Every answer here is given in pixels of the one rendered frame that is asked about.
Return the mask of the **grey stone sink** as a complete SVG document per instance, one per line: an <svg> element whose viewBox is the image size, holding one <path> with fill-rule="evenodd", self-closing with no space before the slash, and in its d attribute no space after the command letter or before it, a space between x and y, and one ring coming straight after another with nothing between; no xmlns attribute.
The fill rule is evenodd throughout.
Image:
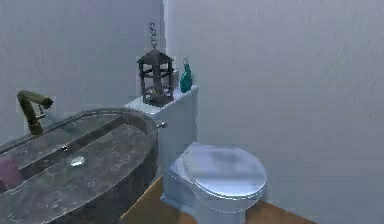
<svg viewBox="0 0 384 224"><path fill-rule="evenodd" d="M0 224L118 224L158 169L158 129L127 108L82 111L0 145L21 184L0 181Z"/></svg>

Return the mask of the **teal spray bottle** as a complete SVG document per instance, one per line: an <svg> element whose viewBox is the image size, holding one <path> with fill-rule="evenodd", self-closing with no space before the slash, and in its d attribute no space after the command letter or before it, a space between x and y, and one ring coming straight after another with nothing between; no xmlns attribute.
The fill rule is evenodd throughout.
<svg viewBox="0 0 384 224"><path fill-rule="evenodd" d="M184 72L180 78L180 89L182 93L188 92L192 87L192 72L187 57L183 57Z"/></svg>

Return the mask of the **brass faucet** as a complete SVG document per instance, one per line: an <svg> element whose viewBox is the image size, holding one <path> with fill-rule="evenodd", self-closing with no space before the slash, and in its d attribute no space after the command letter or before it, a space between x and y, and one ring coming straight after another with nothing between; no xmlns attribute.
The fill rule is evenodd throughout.
<svg viewBox="0 0 384 224"><path fill-rule="evenodd" d="M41 126L40 119L45 117L42 109L49 109L53 105L53 100L49 97L27 90L19 91L17 93L17 100L27 120L28 128L31 134L42 134L43 128ZM38 105L40 111L39 115L35 113L32 106L33 103Z"/></svg>

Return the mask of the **dark pink soap bar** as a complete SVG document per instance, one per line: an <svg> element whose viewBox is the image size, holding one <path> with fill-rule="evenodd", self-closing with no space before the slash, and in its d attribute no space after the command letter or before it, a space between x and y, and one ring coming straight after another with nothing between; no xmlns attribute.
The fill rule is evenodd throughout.
<svg viewBox="0 0 384 224"><path fill-rule="evenodd" d="M0 179L8 189L17 187L23 182L18 166L14 160L0 160Z"/></svg>

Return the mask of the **white toilet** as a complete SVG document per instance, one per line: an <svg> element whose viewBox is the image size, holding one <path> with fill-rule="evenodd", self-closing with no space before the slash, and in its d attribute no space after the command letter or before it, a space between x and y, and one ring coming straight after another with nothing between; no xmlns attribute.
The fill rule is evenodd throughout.
<svg viewBox="0 0 384 224"><path fill-rule="evenodd" d="M160 200L191 215L197 224L245 224L246 210L266 188L267 173L253 154L198 140L199 87L173 92L174 100L155 107L136 98L126 105L160 123Z"/></svg>

